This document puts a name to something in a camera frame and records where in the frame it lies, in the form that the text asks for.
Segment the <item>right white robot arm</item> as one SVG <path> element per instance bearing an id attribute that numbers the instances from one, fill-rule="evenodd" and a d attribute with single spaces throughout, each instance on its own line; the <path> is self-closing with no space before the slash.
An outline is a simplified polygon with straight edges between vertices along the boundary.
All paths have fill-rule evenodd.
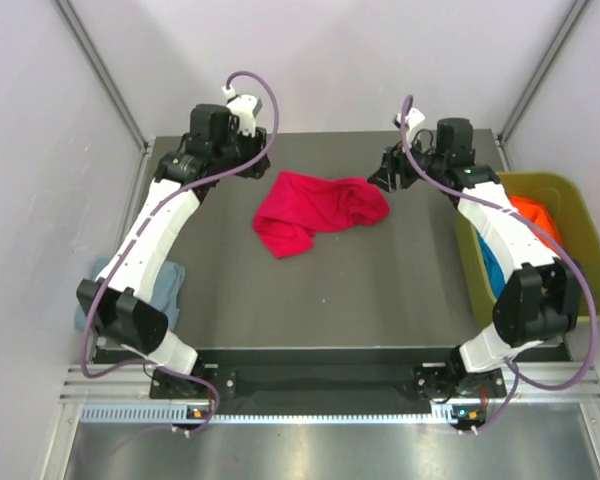
<path id="1" fill-rule="evenodd" d="M 580 285 L 569 265 L 511 204 L 496 172 L 476 164 L 470 121 L 440 120 L 433 146 L 424 148 L 418 139 L 424 120 L 419 110 L 395 115 L 401 140 L 385 149 L 380 168 L 368 181 L 394 192 L 431 179 L 475 229 L 500 268 L 504 287 L 492 308 L 491 323 L 454 348 L 446 362 L 449 388 L 467 396 L 482 385 L 484 373 L 573 330 Z"/>

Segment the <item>magenta t shirt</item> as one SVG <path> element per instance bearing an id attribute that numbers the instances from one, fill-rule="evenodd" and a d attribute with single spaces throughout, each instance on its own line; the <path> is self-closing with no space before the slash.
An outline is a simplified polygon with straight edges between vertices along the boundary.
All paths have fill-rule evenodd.
<path id="1" fill-rule="evenodd" d="M 322 233 L 374 226 L 390 213 L 379 188 L 361 177 L 326 180 L 283 171 L 257 209 L 252 228 L 277 259 L 301 255 Z"/>

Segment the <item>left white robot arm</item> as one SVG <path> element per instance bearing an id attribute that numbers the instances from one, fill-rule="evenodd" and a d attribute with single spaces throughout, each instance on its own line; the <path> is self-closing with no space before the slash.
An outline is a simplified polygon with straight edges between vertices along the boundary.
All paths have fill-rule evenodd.
<path id="1" fill-rule="evenodd" d="M 177 149 L 158 162 L 147 196 L 114 257 L 95 279 L 84 279 L 76 296 L 85 326 L 143 360 L 172 371 L 185 396 L 206 387 L 198 354 L 171 331 L 150 301 L 159 272 L 189 218 L 223 177 L 261 178 L 270 162 L 267 132 L 258 126 L 261 100 L 233 95 L 226 104 L 199 104 Z"/>

